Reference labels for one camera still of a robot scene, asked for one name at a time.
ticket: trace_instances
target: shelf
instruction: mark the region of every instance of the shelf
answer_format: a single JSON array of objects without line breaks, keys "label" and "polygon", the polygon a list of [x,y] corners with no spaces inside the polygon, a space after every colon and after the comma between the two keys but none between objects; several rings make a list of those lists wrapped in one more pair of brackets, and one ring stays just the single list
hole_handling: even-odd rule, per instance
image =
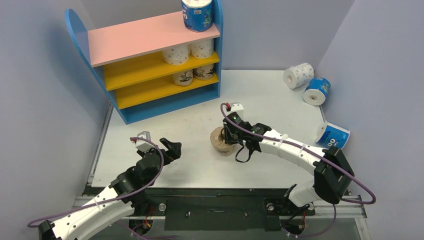
[{"label": "shelf", "polygon": [[126,122],[135,123],[157,115],[169,113],[188,106],[219,98],[218,83],[202,86],[143,104],[122,109]]},{"label": "shelf", "polygon": [[103,66],[104,85],[111,91],[219,61],[214,52],[212,56],[203,59],[190,55],[186,63],[171,65],[164,60],[162,52],[154,52]]},{"label": "shelf", "polygon": [[88,31],[90,64],[98,67],[219,36],[215,24],[203,32],[188,30],[181,11],[130,21]]},{"label": "shelf", "polygon": [[117,106],[119,109],[125,109],[217,82],[218,77],[215,74],[209,80],[193,79],[193,82],[190,85],[179,86],[174,83],[172,75],[167,75],[154,80],[117,89],[115,91]]}]

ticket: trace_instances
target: blue shelf frame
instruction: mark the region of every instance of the blue shelf frame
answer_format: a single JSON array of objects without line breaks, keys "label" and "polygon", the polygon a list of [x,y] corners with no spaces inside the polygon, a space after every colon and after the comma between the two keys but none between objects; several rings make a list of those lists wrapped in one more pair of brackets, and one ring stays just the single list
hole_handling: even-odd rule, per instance
[{"label": "blue shelf frame", "polygon": [[221,0],[213,0],[212,4],[214,12],[213,22],[220,33],[219,37],[214,38],[214,48],[219,57],[219,62],[215,63],[215,72],[219,82],[124,109],[118,108],[115,91],[106,90],[103,67],[92,67],[90,64],[88,32],[81,18],[73,9],[67,9],[65,11],[66,26],[73,44],[125,124],[135,123],[220,97],[224,19]]}]

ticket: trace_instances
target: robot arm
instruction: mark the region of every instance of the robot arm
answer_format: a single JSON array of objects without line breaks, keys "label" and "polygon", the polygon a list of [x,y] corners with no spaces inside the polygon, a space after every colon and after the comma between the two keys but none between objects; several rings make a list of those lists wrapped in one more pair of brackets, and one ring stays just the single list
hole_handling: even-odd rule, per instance
[{"label": "robot arm", "polygon": [[[331,204],[339,203],[351,182],[350,178],[309,153],[313,152],[324,157],[354,175],[339,148],[332,146],[327,150],[310,146],[288,138],[286,134],[281,134],[262,123],[251,125],[248,121],[243,121],[244,108],[238,102],[227,104],[225,110],[224,113],[227,116],[223,120],[225,143],[241,144],[249,150],[249,155],[254,151],[276,155],[298,165],[314,176],[313,180],[295,184],[287,191],[284,200],[288,208],[300,208],[317,200],[324,200]],[[246,133],[240,128],[260,136]]]},{"label": "robot arm", "polygon": [[[150,133],[144,131],[138,134],[139,138],[150,140]],[[38,226],[40,240],[88,240],[96,233],[110,226],[119,219],[134,213],[135,208],[145,212],[148,207],[148,196],[144,190],[131,195],[146,186],[159,173],[161,156],[151,144],[133,140],[137,153],[142,157],[135,166],[119,174],[109,186],[82,207],[93,205],[85,209],[70,213],[53,222],[44,221]],[[168,165],[181,156],[181,143],[170,142],[161,138],[160,142],[168,150],[161,149],[164,160]]]}]

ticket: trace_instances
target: red wire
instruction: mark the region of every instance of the red wire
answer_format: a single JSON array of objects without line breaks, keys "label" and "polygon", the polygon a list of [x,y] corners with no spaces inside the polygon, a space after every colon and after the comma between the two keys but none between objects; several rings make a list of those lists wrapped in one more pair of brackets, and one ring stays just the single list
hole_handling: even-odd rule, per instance
[{"label": "red wire", "polygon": [[147,216],[145,217],[143,223],[145,223],[147,225],[147,218],[153,213],[153,206],[150,205],[150,212],[147,214]]},{"label": "red wire", "polygon": [[305,218],[306,218],[306,213],[303,212],[303,218],[302,218],[302,221],[300,221],[299,225],[301,225],[305,221]]}]

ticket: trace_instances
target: toilet paper roll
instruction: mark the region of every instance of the toilet paper roll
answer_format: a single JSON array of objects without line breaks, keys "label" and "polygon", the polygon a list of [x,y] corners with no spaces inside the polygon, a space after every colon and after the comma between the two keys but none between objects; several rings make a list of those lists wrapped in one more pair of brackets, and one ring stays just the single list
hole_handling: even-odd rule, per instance
[{"label": "toilet paper roll", "polygon": [[222,156],[230,156],[234,152],[235,144],[226,144],[224,139],[223,127],[217,127],[210,134],[210,143],[212,144],[215,151]]},{"label": "toilet paper roll", "polygon": [[173,82],[176,85],[188,86],[193,82],[193,70],[182,71],[172,75]]},{"label": "toilet paper roll", "polygon": [[212,0],[181,0],[182,17],[186,28],[203,32],[212,27]]},{"label": "toilet paper roll", "polygon": [[215,64],[209,64],[193,69],[193,75],[195,79],[208,80],[214,76]]},{"label": "toilet paper roll", "polygon": [[318,129],[315,142],[323,147],[335,146],[342,149],[351,135],[351,131],[325,121]]},{"label": "toilet paper roll", "polygon": [[181,65],[189,60],[189,47],[187,44],[174,46],[162,51],[165,62],[171,65]]},{"label": "toilet paper roll", "polygon": [[290,89],[299,88],[314,77],[314,69],[309,63],[291,66],[283,74],[283,80]]},{"label": "toilet paper roll", "polygon": [[313,78],[303,93],[303,100],[312,106],[319,106],[325,102],[330,87],[331,84],[327,79]]},{"label": "toilet paper roll", "polygon": [[191,55],[198,59],[206,59],[214,53],[214,39],[207,39],[191,44]]}]

